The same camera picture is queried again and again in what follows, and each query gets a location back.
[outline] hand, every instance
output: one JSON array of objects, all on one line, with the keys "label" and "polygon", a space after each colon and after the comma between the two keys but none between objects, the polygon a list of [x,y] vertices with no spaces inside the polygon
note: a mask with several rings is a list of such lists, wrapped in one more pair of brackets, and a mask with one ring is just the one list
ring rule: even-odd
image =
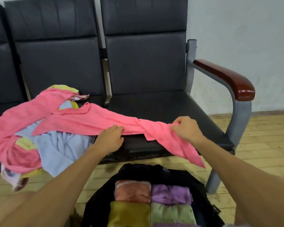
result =
[{"label": "hand", "polygon": [[93,146],[99,148],[105,155],[117,151],[124,141],[124,138],[121,137],[123,130],[124,127],[113,125],[112,127],[101,131]]},{"label": "hand", "polygon": [[205,136],[199,129],[197,121],[188,116],[178,117],[173,123],[179,125],[171,126],[171,129],[181,138],[189,141],[193,146],[201,141],[206,140]]}]

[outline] black bag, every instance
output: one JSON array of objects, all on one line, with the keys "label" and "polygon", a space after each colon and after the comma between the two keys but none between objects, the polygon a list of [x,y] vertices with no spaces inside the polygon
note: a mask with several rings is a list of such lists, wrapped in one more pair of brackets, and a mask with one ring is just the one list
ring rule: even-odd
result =
[{"label": "black bag", "polygon": [[172,170],[161,165],[125,164],[86,203],[81,227],[107,227],[110,203],[114,201],[118,180],[148,181],[151,184],[185,186],[193,196],[193,213],[201,227],[222,227],[224,222],[207,199],[204,184],[184,170]]}]

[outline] person's left arm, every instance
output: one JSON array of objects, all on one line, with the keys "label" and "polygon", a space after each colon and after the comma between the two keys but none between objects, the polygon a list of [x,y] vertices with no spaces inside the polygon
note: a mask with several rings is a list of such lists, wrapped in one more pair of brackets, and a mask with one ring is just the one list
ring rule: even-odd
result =
[{"label": "person's left arm", "polygon": [[114,125],[102,131],[78,160],[11,213],[0,227],[63,226],[95,167],[109,152],[122,145],[122,130],[123,127]]}]

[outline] person's left hand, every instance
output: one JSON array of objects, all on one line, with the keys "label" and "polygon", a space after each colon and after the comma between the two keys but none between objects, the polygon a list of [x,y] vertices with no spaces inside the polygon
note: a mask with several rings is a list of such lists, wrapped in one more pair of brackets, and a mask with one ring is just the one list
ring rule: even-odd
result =
[{"label": "person's left hand", "polygon": [[121,147],[124,141],[124,138],[121,137],[123,130],[124,127],[113,125],[101,131],[93,145],[97,146],[106,155],[110,152],[115,152]]}]

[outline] white wall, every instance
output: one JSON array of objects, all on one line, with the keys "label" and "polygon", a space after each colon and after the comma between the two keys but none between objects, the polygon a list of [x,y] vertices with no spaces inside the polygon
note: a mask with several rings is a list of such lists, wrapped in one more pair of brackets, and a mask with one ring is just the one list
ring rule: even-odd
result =
[{"label": "white wall", "polygon": [[[284,110],[284,0],[189,0],[187,39],[197,39],[197,59],[253,83],[253,111]],[[232,112],[227,89],[197,70],[191,95],[207,114]]]}]

